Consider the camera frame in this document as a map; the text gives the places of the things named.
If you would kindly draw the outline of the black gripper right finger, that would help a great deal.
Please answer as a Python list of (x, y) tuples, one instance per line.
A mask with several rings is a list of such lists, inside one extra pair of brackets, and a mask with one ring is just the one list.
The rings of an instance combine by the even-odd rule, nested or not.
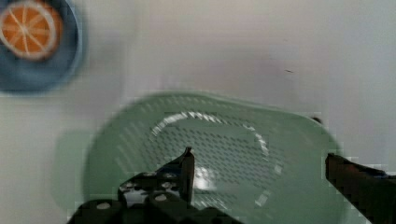
[(395, 224), (395, 175), (329, 153), (326, 179), (372, 224)]

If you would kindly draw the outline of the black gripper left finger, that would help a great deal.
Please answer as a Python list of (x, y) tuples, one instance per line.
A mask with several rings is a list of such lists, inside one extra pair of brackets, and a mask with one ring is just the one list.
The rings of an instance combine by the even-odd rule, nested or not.
[(120, 184), (116, 200), (81, 205), (66, 224), (243, 224), (215, 207), (191, 204), (194, 156), (191, 148), (154, 172)]

